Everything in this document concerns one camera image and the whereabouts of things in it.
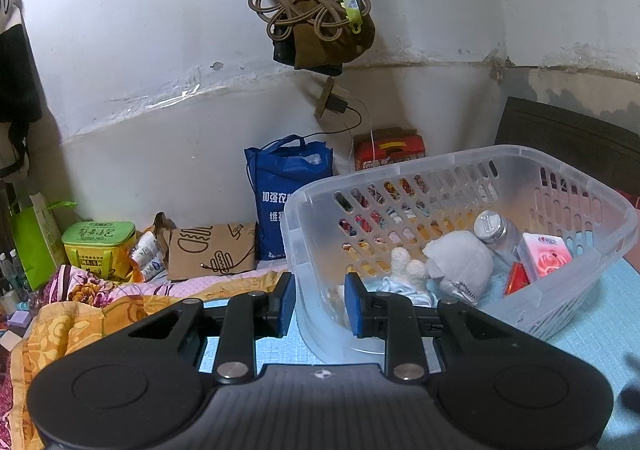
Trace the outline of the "grey white plush toy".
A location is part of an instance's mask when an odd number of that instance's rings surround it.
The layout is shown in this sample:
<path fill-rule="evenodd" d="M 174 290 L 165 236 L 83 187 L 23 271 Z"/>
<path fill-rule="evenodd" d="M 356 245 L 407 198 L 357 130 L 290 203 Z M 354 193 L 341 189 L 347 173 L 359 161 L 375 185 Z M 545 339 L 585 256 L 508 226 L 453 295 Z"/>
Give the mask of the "grey white plush toy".
<path fill-rule="evenodd" d="M 486 245 L 467 230 L 455 230 L 430 241 L 423 249 L 428 277 L 440 292 L 477 305 L 485 294 L 494 260 Z"/>

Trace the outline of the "dark wooden headboard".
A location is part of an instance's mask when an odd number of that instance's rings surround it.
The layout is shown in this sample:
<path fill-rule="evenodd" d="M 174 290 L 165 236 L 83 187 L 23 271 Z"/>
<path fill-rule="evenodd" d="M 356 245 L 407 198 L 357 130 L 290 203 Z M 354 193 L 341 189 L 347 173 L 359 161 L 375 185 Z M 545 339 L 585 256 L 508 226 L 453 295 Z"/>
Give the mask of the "dark wooden headboard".
<path fill-rule="evenodd" d="M 495 143 L 544 151 L 639 204 L 639 135 L 618 125 L 510 97 Z"/>

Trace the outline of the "white tube packs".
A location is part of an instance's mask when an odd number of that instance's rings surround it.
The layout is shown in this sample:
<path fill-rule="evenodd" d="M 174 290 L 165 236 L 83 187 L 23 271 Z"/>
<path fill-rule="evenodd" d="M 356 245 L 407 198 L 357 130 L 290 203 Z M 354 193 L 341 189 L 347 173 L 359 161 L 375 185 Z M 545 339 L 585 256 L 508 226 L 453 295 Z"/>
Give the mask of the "white tube packs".
<path fill-rule="evenodd" d="M 130 253 L 132 282 L 146 282 L 165 270 L 163 251 L 154 233 L 147 231 Z"/>

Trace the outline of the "red gift carton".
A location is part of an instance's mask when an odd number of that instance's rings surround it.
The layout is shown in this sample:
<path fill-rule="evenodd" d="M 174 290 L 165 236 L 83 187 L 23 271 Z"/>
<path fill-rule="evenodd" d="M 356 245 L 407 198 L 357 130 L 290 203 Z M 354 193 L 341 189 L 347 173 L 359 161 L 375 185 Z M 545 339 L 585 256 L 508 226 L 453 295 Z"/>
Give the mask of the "red gift carton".
<path fill-rule="evenodd" d="M 425 143 L 416 129 L 386 127 L 386 129 L 375 129 L 371 134 L 361 134 L 354 138 L 356 171 L 425 156 Z"/>

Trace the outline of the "orange floral blanket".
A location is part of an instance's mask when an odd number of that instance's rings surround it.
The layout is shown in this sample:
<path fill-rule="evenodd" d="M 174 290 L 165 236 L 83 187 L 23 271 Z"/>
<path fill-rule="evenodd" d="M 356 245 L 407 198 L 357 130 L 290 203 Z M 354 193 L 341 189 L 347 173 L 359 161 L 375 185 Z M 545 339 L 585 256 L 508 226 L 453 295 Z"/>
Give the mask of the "orange floral blanket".
<path fill-rule="evenodd" d="M 271 292 L 283 266 L 235 277 L 204 277 L 174 285 L 109 285 L 84 270 L 64 266 L 43 289 L 44 305 L 30 331 L 1 361 L 1 447 L 41 449 L 27 412 L 26 392 L 48 364 L 131 326 L 187 297 L 204 302 L 250 291 Z"/>

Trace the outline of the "black hanging garment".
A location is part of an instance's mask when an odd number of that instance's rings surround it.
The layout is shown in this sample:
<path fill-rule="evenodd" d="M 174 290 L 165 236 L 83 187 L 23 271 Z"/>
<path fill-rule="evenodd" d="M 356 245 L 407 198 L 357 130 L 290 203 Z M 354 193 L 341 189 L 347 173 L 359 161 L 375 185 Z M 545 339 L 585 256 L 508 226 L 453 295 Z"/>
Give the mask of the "black hanging garment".
<path fill-rule="evenodd" d="M 1 0 L 1 178 L 28 170 L 27 136 L 42 118 L 42 89 L 21 9 Z"/>

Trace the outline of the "pink red tissue pack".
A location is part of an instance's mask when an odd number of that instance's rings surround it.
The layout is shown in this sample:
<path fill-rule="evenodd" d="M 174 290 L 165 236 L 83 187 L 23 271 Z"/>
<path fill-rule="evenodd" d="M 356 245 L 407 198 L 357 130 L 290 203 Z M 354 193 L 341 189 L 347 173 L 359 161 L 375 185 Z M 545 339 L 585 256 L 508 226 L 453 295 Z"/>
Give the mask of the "pink red tissue pack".
<path fill-rule="evenodd" d="M 515 249 L 506 292 L 510 295 L 547 277 L 573 260 L 562 237 L 523 233 Z"/>

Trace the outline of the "clear plastic perforated basket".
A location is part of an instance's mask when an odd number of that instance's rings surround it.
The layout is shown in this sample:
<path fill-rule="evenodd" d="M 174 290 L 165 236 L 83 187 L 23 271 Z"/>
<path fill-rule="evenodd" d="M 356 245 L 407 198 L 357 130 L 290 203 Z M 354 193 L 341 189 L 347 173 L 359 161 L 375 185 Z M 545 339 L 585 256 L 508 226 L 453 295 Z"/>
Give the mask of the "clear plastic perforated basket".
<path fill-rule="evenodd" d="M 480 308 L 534 337 L 565 328 L 605 269 L 636 243 L 637 212 L 620 193 L 544 152 L 491 146 L 314 181 L 285 204 L 281 233 L 296 279 L 300 335 L 327 363 L 379 362 L 384 345 L 350 331 L 341 287 L 348 273 L 377 285 L 392 252 L 422 259 L 427 244 L 471 230 L 492 210 L 521 233 L 563 238 L 572 261 L 506 294 L 497 265 Z"/>

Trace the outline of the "green paper bag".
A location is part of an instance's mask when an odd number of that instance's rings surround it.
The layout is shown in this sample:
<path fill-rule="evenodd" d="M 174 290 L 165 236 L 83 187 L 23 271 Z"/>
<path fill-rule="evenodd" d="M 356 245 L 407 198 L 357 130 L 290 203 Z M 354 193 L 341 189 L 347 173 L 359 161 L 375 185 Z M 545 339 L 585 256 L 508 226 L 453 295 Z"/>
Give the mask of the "green paper bag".
<path fill-rule="evenodd" d="M 17 199 L 10 212 L 15 250 L 21 259 L 26 280 L 34 291 L 44 287 L 51 276 L 67 263 L 62 236 L 53 211 L 74 209 L 73 201 L 49 203 L 41 192 Z"/>

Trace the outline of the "small cream plush toy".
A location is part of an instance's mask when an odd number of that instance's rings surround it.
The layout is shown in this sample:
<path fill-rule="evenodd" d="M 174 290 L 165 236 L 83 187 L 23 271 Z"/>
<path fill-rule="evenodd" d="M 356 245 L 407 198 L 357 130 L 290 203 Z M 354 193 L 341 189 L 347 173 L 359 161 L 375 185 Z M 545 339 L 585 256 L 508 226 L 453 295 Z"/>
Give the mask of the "small cream plush toy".
<path fill-rule="evenodd" d="M 414 259 L 405 248 L 394 248 L 390 252 L 390 279 L 414 292 L 427 291 L 426 265 L 421 259 Z"/>

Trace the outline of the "blue tote bag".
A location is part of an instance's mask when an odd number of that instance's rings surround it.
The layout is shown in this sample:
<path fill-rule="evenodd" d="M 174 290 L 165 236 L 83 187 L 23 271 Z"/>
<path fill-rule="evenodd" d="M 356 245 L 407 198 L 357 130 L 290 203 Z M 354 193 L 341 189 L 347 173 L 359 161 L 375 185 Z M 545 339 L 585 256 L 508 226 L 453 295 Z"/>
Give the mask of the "blue tote bag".
<path fill-rule="evenodd" d="M 262 148 L 246 148 L 244 155 L 255 197 L 257 255 L 262 261 L 282 259 L 285 203 L 299 188 L 333 175 L 333 149 L 324 141 L 288 135 Z"/>

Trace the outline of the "light blue mat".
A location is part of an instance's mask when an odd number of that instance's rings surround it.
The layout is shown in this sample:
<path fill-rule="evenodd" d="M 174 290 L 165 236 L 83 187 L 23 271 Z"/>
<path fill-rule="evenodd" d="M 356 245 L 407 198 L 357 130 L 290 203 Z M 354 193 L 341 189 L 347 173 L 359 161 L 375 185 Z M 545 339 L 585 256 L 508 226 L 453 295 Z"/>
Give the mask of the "light blue mat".
<path fill-rule="evenodd" d="M 639 387 L 639 274 L 625 259 L 605 270 L 570 323 L 548 342 L 598 368 L 610 382 L 615 404 L 598 449 L 639 449 L 639 415 L 620 392 Z M 294 315 L 288 335 L 256 342 L 257 370 L 267 363 L 343 363 L 323 360 L 307 347 Z"/>

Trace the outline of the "brown paper burger bag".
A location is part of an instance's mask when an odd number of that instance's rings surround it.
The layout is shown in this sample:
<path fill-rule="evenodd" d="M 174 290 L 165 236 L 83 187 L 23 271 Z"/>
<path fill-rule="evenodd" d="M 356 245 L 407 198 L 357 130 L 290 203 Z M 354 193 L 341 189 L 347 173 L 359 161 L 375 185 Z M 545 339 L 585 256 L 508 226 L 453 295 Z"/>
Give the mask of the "brown paper burger bag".
<path fill-rule="evenodd" d="M 164 212 L 155 215 L 151 227 L 165 251 L 170 281 L 232 276 L 254 270 L 255 230 L 255 223 L 180 229 Z"/>

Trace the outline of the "green yellow lidded box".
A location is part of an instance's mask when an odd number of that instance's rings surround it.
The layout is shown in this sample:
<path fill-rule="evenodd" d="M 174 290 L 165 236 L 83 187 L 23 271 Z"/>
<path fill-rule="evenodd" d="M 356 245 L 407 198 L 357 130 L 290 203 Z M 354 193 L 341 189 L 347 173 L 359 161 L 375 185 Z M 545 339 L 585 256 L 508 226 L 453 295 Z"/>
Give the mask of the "green yellow lidded box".
<path fill-rule="evenodd" d="M 79 222 L 62 234 L 70 263 L 105 280 L 127 278 L 136 242 L 137 229 L 132 222 Z"/>

